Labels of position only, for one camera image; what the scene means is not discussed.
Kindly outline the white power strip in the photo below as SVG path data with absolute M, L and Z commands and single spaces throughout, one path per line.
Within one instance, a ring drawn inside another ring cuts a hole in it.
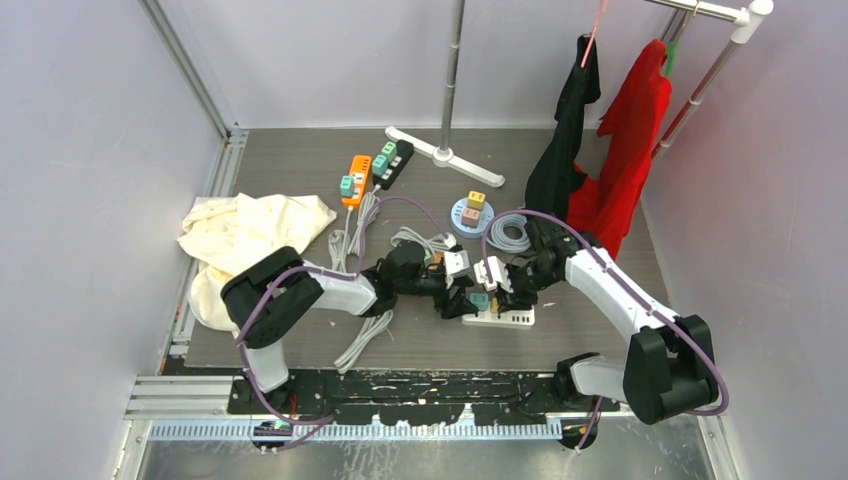
M 463 325 L 527 330 L 535 325 L 535 310 L 509 310 L 498 313 L 483 310 L 461 317 Z

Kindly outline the teal plug adapter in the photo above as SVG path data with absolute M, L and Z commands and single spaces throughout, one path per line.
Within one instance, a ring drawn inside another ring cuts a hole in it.
M 469 295 L 469 301 L 479 312 L 487 311 L 490 306 L 490 297 L 486 293 L 473 292 Z

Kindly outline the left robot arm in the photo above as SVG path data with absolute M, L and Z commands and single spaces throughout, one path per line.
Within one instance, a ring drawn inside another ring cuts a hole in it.
M 310 310 L 380 317 L 402 296 L 429 297 L 444 319 L 478 312 L 466 291 L 474 282 L 468 253 L 456 245 L 441 255 L 400 241 L 385 257 L 358 274 L 328 270 L 282 247 L 237 275 L 221 290 L 236 343 L 255 381 L 252 398 L 269 413 L 285 409 L 292 397 L 283 338 Z

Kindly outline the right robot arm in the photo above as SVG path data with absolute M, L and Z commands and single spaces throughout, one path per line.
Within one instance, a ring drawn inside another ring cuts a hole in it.
M 532 306 L 541 291 L 567 283 L 595 305 L 627 346 L 621 364 L 595 352 L 559 362 L 554 388 L 562 407 L 577 411 L 603 397 L 627 404 L 648 425 L 727 410 L 729 389 L 705 320 L 682 316 L 651 297 L 590 235 L 548 214 L 525 214 L 533 254 L 521 266 L 485 255 L 477 267 L 479 283 L 507 309 Z

